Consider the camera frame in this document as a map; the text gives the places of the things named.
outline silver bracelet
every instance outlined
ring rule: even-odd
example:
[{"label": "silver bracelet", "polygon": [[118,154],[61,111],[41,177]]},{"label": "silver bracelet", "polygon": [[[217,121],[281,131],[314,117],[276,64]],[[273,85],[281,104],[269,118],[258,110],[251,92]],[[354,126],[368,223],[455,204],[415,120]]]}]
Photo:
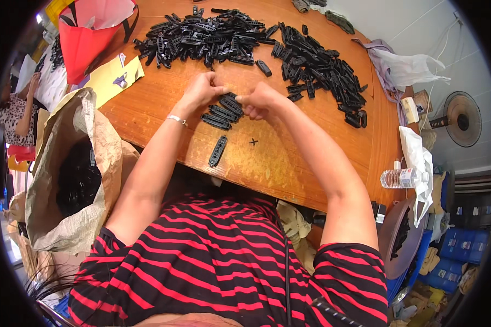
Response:
[{"label": "silver bracelet", "polygon": [[181,119],[180,117],[175,116],[174,114],[168,114],[167,115],[167,119],[174,119],[174,120],[176,120],[178,122],[181,122],[182,125],[184,125],[185,127],[187,127],[187,124],[185,122],[185,119]]}]

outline woman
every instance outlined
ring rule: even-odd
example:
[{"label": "woman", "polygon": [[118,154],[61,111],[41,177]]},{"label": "woman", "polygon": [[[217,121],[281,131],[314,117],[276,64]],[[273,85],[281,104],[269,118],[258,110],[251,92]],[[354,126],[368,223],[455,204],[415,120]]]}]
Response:
[{"label": "woman", "polygon": [[20,147],[34,147],[36,143],[36,117],[44,108],[34,99],[40,73],[34,73],[31,81],[20,93],[11,93],[11,81],[2,90],[0,122],[5,128],[6,143]]},{"label": "woman", "polygon": [[84,325],[342,325],[312,307],[323,297],[367,326],[386,325],[384,266],[366,188],[341,148],[266,83],[237,96],[250,119],[280,119],[327,194],[328,212],[309,276],[285,243],[275,207],[200,193],[162,203],[184,119],[228,90],[199,74],[144,149],[71,289]]}]

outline red bag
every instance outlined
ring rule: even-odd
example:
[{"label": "red bag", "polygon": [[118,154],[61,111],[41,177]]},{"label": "red bag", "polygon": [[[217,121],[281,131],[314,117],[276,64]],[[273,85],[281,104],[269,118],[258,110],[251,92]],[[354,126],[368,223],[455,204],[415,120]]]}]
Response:
[{"label": "red bag", "polygon": [[[129,27],[127,18],[135,11],[137,16]],[[107,48],[120,26],[127,43],[139,15],[136,0],[76,0],[62,10],[59,30],[67,83],[78,84],[84,79],[86,69]]]}]

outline red and black striped shirt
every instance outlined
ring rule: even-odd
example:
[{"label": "red and black striped shirt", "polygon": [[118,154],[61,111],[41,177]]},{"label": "red and black striped shirt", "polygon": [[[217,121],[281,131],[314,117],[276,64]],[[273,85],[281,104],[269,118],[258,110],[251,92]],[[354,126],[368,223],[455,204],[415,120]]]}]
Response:
[{"label": "red and black striped shirt", "polygon": [[[286,324],[285,246],[270,203],[189,195],[165,205],[135,244],[102,228],[71,289],[69,313],[83,325],[133,325],[161,313],[209,312],[244,326]],[[379,252],[323,245],[310,276],[289,244],[294,326],[341,325],[311,302],[323,296],[367,326],[386,326]]]}]

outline water bottle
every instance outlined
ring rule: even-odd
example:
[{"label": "water bottle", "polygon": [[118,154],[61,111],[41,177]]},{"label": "water bottle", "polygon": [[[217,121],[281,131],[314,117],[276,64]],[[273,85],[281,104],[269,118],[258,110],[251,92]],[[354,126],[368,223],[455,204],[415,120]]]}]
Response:
[{"label": "water bottle", "polygon": [[385,188],[415,188],[428,181],[429,173],[422,173],[418,168],[391,169],[380,176],[380,183]]}]

